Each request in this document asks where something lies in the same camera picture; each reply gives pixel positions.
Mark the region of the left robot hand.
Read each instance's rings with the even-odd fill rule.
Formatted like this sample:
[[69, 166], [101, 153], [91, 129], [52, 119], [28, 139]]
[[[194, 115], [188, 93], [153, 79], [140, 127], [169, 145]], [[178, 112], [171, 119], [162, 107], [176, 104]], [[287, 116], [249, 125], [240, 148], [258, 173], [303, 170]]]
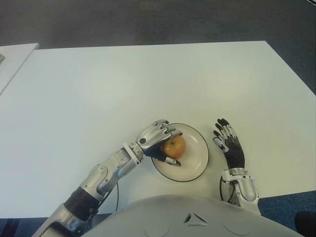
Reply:
[[180, 130], [169, 125], [167, 120], [159, 119], [138, 134], [136, 144], [145, 156], [173, 166], [181, 166], [179, 161], [169, 157], [162, 151], [163, 144], [178, 135], [182, 135]]

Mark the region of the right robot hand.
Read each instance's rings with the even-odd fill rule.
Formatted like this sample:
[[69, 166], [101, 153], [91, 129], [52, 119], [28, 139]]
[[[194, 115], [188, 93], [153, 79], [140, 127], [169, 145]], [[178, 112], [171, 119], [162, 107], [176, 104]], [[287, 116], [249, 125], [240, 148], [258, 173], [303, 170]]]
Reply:
[[237, 134], [224, 118], [217, 119], [213, 142], [224, 154], [228, 169], [245, 168], [245, 156]]

